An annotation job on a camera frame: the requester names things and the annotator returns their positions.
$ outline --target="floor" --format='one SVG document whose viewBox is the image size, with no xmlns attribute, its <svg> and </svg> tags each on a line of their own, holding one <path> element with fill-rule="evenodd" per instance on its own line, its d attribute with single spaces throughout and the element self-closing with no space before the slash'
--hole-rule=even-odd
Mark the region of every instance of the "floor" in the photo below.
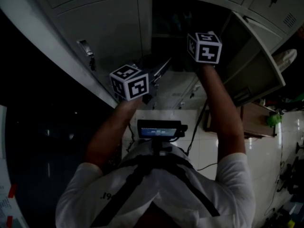
<svg viewBox="0 0 304 228">
<path fill-rule="evenodd" d="M 180 138 L 173 144 L 183 150 L 187 150 L 199 113 L 199 111 L 194 110 L 138 110 L 131 121 L 131 128 L 135 134 L 135 139 L 138 140 L 136 128 L 138 119 L 180 120 L 182 124 L 188 125 L 188 130 L 184 138 Z M 295 159 L 296 142 L 303 144 L 304 112 L 286 113 L 283 116 L 282 123 L 277 126 L 276 132 L 277 136 L 275 138 L 250 138 L 245 140 L 248 164 L 251 170 L 253 188 L 256 195 L 256 214 L 252 226 L 254 228 L 261 227 L 265 219 L 272 215 L 272 208 L 278 209 L 291 198 L 291 195 L 287 190 L 282 190 L 280 193 L 275 192 L 275 190 L 282 184 L 281 181 L 277 184 L 280 172 L 282 147 L 282 160 L 285 161 L 284 171 L 287 164 L 292 163 Z M 130 140 L 131 132 L 127 129 L 123 137 L 123 157 L 127 154 L 125 149 L 129 146 Z M 209 164 L 216 163 L 217 153 L 217 136 L 213 133 L 203 131 L 200 125 L 189 155 L 195 168 L 202 169 Z M 199 172 L 214 180 L 216 168 L 217 166 L 213 165 Z"/>
</svg>

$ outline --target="open locker door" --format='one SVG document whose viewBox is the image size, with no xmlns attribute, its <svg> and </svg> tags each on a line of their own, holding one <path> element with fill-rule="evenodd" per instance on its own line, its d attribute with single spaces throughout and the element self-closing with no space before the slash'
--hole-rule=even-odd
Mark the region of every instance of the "open locker door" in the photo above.
<svg viewBox="0 0 304 228">
<path fill-rule="evenodd" d="M 220 63 L 216 69 L 236 105 L 259 99 L 285 85 L 262 40 L 236 12 L 231 12 L 222 33 Z"/>
</svg>

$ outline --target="white cloth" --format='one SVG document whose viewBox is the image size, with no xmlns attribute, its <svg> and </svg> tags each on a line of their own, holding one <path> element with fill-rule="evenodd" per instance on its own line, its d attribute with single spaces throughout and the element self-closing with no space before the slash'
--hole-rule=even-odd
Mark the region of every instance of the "white cloth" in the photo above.
<svg viewBox="0 0 304 228">
<path fill-rule="evenodd" d="M 189 161 L 181 150 L 171 146 L 171 153 Z M 151 143 L 138 146 L 123 161 L 138 154 L 152 155 Z M 80 164 L 58 202 L 56 227 L 90 227 L 111 196 L 125 184 L 126 178 L 136 167 L 123 167 L 103 176 L 97 166 L 90 163 Z M 202 176 L 196 170 L 182 165 L 180 167 L 186 171 L 192 185 L 213 203 L 220 213 L 219 217 L 210 217 L 198 198 L 176 176 L 165 170 L 154 169 L 135 188 L 109 227 L 133 227 L 151 202 L 166 212 L 180 227 L 251 227 L 256 204 L 245 154 L 235 153 L 223 158 L 218 163 L 215 181 Z"/>
</svg>

